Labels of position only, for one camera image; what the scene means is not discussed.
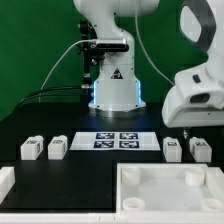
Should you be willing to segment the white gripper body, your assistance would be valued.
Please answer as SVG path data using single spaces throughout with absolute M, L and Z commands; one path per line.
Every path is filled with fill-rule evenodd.
M 164 124 L 169 128 L 224 125 L 224 90 L 191 90 L 183 96 L 177 86 L 168 92 L 162 108 Z

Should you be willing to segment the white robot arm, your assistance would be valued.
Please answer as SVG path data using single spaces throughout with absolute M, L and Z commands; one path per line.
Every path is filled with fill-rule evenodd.
M 134 38 L 114 18 L 153 12 L 160 0 L 73 0 L 96 32 L 93 50 L 103 54 L 89 109 L 105 117 L 145 107 L 134 74 Z M 169 128 L 224 125 L 224 0 L 184 0 L 180 28 L 208 55 L 201 65 L 178 72 L 162 108 Z

